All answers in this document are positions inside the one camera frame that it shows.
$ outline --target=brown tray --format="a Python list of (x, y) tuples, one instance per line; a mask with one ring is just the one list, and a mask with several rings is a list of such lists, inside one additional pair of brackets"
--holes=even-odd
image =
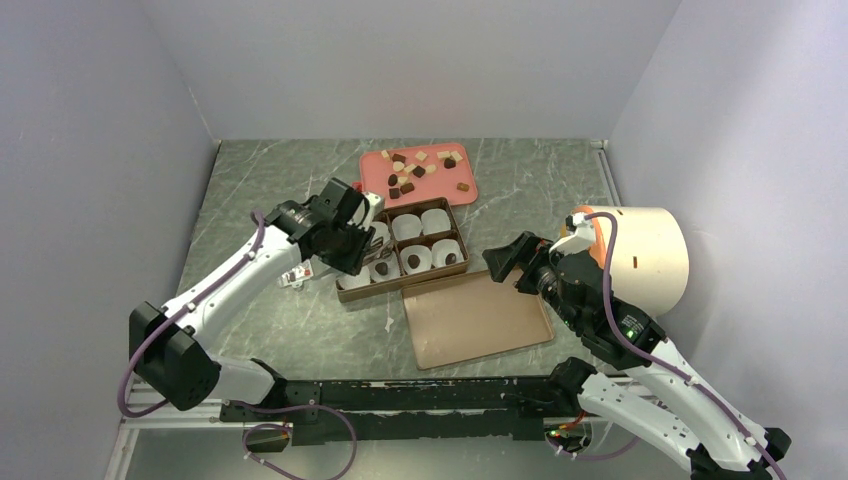
[(542, 299), (518, 293), (519, 270), (503, 283), (488, 271), (401, 290), (418, 368), (440, 367), (547, 342), (554, 330)]
[(371, 280), (370, 285), (366, 285), (364, 287), (359, 288), (352, 288), (350, 290), (343, 290), (339, 285), (339, 282), (336, 282), (336, 294), (339, 296), (339, 301), (342, 303), (352, 302), (361, 298), (400, 290), (402, 287), (405, 287), (407, 285), (426, 282), (427, 280), (433, 280), (435, 278), (446, 277), (449, 275), (456, 275), (458, 273), (463, 273), (467, 271), (468, 264), (470, 263), (468, 249), (465, 248), (465, 242), (462, 241), (462, 235), (460, 235), (459, 233), (459, 225), (457, 225), (456, 223), (456, 219), (453, 216), (450, 204), (448, 203), (448, 200), (446, 198), (434, 198), (431, 200), (410, 203), (409, 205), (403, 205), (401, 207), (387, 208), (382, 213), (380, 213), (380, 215), (375, 217), (374, 220), (383, 222), (389, 226), (389, 234), (392, 236), (392, 241), (394, 241), (395, 234), (392, 231), (391, 224), (392, 220), (395, 217), (397, 217), (398, 215), (403, 215), (405, 213), (411, 213), (414, 215), (421, 216), (422, 213), (433, 208), (440, 208), (448, 212), (448, 218), (451, 222), (451, 229), (446, 232), (422, 235), (420, 237), (410, 238), (408, 240), (397, 242), (395, 244), (393, 254), (397, 257), (398, 263), (400, 263), (400, 251), (404, 248), (410, 245), (425, 245), (427, 247), (432, 247), (434, 243), (445, 238), (451, 238), (459, 243), (459, 249), (460, 251), (462, 251), (462, 256), (465, 258), (465, 260), (445, 267), (434, 267), (430, 270), (427, 270), (426, 272), (419, 272), (412, 275), (409, 275), (404, 272), (403, 267), (401, 267), (400, 277), (398, 278), (380, 283), (375, 283), (373, 280)]

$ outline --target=white cylindrical container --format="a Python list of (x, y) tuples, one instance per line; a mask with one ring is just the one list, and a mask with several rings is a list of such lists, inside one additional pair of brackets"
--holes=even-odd
[(421, 214), (421, 223), (424, 225), (424, 235), (431, 233), (447, 232), (450, 230), (450, 218), (448, 212), (441, 208), (431, 208)]
[[(416, 257), (415, 261), (410, 259), (413, 255)], [(408, 275), (426, 272), (433, 266), (433, 252), (424, 245), (410, 245), (400, 251), (400, 263)]]
[[(689, 280), (689, 253), (677, 221), (663, 208), (580, 206), (572, 213), (607, 212), (618, 222), (610, 274), (614, 295), (656, 317), (674, 307)], [(611, 224), (594, 218), (592, 258), (603, 268)]]
[(465, 261), (459, 242), (452, 238), (445, 238), (433, 244), (433, 266), (436, 268), (447, 267), (454, 263)]
[(392, 232), (398, 241), (409, 240), (421, 235), (423, 225), (418, 215), (405, 213), (392, 220)]

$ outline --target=cardboard box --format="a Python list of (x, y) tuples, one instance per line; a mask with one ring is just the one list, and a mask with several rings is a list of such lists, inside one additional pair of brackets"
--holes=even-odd
[[(392, 220), (395, 217), (406, 213), (411, 213), (420, 217), (422, 213), (433, 208), (438, 208), (448, 213), (448, 218), (450, 219), (451, 223), (451, 229), (449, 231), (434, 233), (431, 235), (422, 235), (420, 237), (395, 242), (394, 232), (391, 228)], [(456, 223), (456, 219), (453, 216), (450, 204), (448, 203), (446, 198), (434, 198), (431, 200), (410, 203), (401, 207), (387, 208), (374, 220), (383, 222), (389, 226), (389, 233), (392, 235), (392, 241), (395, 243), (394, 255), (397, 256), (398, 262), (400, 262), (400, 251), (404, 248), (410, 245), (424, 245), (428, 248), (432, 248), (434, 243), (446, 238), (456, 240), (457, 243), (459, 243), (460, 251), (462, 251), (463, 261), (445, 267), (433, 267), (426, 272), (420, 272), (413, 275), (406, 274), (406, 272), (403, 271), (403, 267), (401, 267), (401, 276), (399, 278), (380, 283), (375, 283), (373, 280), (371, 280), (370, 285), (366, 285), (364, 287), (359, 288), (353, 288), (350, 290), (343, 290), (339, 285), (339, 282), (337, 281), (336, 294), (338, 295), (340, 302), (347, 303), (352, 302), (354, 300), (379, 295), (381, 293), (393, 292), (396, 290), (400, 290), (401, 288), (408, 285), (426, 282), (428, 280), (447, 277), (450, 275), (456, 275), (459, 273), (464, 273), (468, 270), (468, 265), (470, 263), (468, 249), (465, 247), (465, 242), (463, 242), (462, 235), (460, 235), (459, 233), (459, 225)]]

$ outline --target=pink tray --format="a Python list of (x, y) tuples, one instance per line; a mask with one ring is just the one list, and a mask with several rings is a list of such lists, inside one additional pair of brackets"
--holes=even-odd
[[(462, 155), (463, 160), (456, 164), (455, 168), (447, 169), (443, 161), (436, 156), (438, 152), (456, 150)], [(415, 154), (424, 152), (427, 158), (419, 162)], [(434, 173), (429, 173), (421, 178), (401, 171), (398, 175), (406, 175), (409, 181), (415, 185), (415, 190), (401, 195), (397, 200), (389, 198), (389, 176), (396, 173), (392, 170), (391, 160), (386, 160), (376, 152), (366, 152), (359, 159), (359, 174), (362, 178), (362, 188), (368, 192), (382, 195), (386, 199), (386, 208), (406, 205), (407, 203), (420, 202), (431, 198), (445, 197), (451, 205), (467, 205), (477, 200), (477, 184), (474, 183), (474, 174), (471, 172), (471, 162), (465, 147), (458, 143), (442, 143), (439, 145), (422, 145), (420, 147), (395, 148), (389, 150), (389, 155), (399, 153), (406, 157), (406, 164), (416, 164), (422, 167), (435, 164), (438, 167)], [(471, 187), (467, 192), (456, 189), (457, 183), (465, 183)]]

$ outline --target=paper cup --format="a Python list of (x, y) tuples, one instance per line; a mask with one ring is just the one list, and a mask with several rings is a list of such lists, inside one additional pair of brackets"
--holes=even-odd
[(412, 245), (400, 251), (400, 263), (409, 275), (426, 272), (433, 265), (433, 252), (424, 245)]
[(421, 219), (417, 215), (407, 213), (392, 220), (392, 231), (399, 242), (421, 235), (422, 228)]
[(339, 277), (339, 286), (342, 290), (352, 290), (371, 284), (371, 273), (368, 267), (362, 267), (358, 275), (342, 275)]
[(424, 235), (447, 232), (450, 230), (450, 218), (448, 217), (448, 212), (441, 208), (433, 208), (422, 213), (421, 223), (424, 226)]
[(446, 267), (465, 260), (459, 242), (446, 238), (433, 244), (433, 266)]
[(371, 280), (377, 283), (400, 277), (400, 265), (397, 263), (397, 255), (393, 253), (388, 258), (368, 264), (368, 271), (370, 272)]

